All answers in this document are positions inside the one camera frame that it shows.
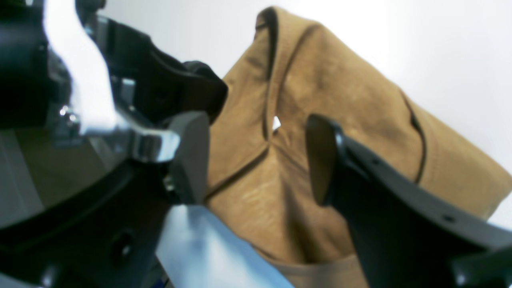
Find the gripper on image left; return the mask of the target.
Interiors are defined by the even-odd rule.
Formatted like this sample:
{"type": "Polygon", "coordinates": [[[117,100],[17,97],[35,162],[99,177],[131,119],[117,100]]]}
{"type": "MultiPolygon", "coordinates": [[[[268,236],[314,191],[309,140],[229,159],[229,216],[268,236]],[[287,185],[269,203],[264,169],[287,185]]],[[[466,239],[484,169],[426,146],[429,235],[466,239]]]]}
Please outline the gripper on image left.
{"type": "Polygon", "coordinates": [[[212,123],[222,110],[228,87],[207,64],[180,62],[147,34],[102,16],[97,17],[95,44],[74,0],[44,1],[42,27],[50,56],[62,64],[71,88],[59,115],[77,127],[78,136],[128,134],[130,157],[169,162],[179,135],[150,128],[134,111],[115,106],[114,99],[154,124],[192,110],[205,111],[212,123]]]}

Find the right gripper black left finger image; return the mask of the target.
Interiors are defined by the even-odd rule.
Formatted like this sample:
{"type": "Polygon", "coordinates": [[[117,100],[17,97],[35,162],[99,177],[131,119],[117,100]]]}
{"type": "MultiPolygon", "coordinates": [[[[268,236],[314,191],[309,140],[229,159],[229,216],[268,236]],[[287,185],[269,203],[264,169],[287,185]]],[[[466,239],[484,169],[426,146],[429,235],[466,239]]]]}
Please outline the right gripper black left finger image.
{"type": "Polygon", "coordinates": [[[77,196],[1,229],[1,274],[39,288],[138,288],[171,206],[206,191],[205,112],[149,129],[128,117],[126,158],[77,196]]]}

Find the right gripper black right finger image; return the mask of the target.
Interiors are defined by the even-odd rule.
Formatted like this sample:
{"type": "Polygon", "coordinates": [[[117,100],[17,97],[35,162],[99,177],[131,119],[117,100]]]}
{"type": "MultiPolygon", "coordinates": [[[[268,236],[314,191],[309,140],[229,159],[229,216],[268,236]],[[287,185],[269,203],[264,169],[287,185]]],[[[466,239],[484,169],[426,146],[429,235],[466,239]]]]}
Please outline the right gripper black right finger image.
{"type": "Polygon", "coordinates": [[[325,116],[308,117],[306,149],[314,198],[346,219],[369,287],[510,288],[510,231],[420,188],[325,116]]]}

